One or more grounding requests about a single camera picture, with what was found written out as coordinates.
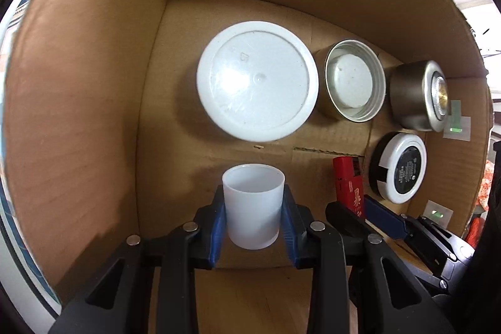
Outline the small white plastic cup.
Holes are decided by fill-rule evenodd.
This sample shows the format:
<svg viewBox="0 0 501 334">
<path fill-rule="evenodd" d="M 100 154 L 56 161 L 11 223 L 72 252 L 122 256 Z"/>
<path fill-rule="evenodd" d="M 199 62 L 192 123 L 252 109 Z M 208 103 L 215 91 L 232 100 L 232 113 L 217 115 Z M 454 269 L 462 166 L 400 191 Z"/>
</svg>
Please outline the small white plastic cup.
<svg viewBox="0 0 501 334">
<path fill-rule="evenodd" d="M 240 248 L 261 250 L 279 236 L 284 173 L 267 164 L 240 164 L 222 177 L 230 240 Z"/>
</svg>

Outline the red rectangular box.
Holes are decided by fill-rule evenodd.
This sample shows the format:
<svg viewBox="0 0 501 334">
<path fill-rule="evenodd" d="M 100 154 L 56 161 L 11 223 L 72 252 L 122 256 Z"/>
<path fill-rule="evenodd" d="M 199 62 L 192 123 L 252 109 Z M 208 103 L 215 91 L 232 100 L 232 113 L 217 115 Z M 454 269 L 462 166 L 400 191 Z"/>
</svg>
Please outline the red rectangular box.
<svg viewBox="0 0 501 334">
<path fill-rule="evenodd" d="M 340 156 L 333 159 L 336 200 L 365 219 L 364 181 L 357 157 Z"/>
</svg>

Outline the black white round jar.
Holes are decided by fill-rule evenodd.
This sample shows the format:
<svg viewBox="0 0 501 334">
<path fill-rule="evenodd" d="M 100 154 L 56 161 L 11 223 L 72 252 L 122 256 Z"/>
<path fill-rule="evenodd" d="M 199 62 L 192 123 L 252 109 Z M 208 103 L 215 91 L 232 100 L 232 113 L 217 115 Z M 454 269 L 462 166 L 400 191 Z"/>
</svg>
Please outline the black white round jar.
<svg viewBox="0 0 501 334">
<path fill-rule="evenodd" d="M 370 188 L 394 204 L 406 203 L 420 189 L 426 166 L 426 145 L 418 135 L 390 132 L 378 141 L 370 158 Z"/>
</svg>

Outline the silver round puck light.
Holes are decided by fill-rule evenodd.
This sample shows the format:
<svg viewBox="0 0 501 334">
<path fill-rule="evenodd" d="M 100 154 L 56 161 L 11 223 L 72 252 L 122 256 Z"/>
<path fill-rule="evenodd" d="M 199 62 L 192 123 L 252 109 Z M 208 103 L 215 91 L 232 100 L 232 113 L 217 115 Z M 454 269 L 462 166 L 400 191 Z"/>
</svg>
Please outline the silver round puck light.
<svg viewBox="0 0 501 334">
<path fill-rule="evenodd" d="M 433 60 L 402 64 L 390 75 L 390 106 L 404 129 L 441 132 L 448 111 L 447 81 Z"/>
</svg>

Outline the large white round jar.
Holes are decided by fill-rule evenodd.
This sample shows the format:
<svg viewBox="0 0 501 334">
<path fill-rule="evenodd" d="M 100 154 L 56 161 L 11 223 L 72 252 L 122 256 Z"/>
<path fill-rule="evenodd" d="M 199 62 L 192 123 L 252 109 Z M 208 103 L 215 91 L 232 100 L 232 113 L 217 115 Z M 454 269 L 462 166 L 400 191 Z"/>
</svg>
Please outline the large white round jar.
<svg viewBox="0 0 501 334">
<path fill-rule="evenodd" d="M 214 36 L 199 59 L 196 85 L 211 120 L 252 142 L 297 131 L 319 92 L 317 65 L 305 43 L 265 21 L 233 24 Z"/>
</svg>

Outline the gold rimmed tin lid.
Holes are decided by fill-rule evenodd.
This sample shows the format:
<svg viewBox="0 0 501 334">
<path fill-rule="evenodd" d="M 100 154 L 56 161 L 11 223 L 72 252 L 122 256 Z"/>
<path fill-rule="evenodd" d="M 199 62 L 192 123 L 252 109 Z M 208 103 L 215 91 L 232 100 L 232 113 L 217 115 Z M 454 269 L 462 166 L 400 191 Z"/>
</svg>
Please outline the gold rimmed tin lid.
<svg viewBox="0 0 501 334">
<path fill-rule="evenodd" d="M 386 94 L 385 72 L 365 43 L 346 39 L 317 51 L 318 110 L 335 120 L 365 123 L 379 114 Z"/>
</svg>

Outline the open cardboard box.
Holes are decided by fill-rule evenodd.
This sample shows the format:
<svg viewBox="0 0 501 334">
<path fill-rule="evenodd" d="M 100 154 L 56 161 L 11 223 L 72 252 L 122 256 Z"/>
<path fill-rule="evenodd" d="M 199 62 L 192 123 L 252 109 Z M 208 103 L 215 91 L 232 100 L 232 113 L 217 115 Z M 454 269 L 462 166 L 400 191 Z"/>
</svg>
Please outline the open cardboard box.
<svg viewBox="0 0 501 334">
<path fill-rule="evenodd" d="M 461 236 L 488 71 L 452 0 L 29 0 L 2 227 L 33 333 L 497 333 Z"/>
</svg>

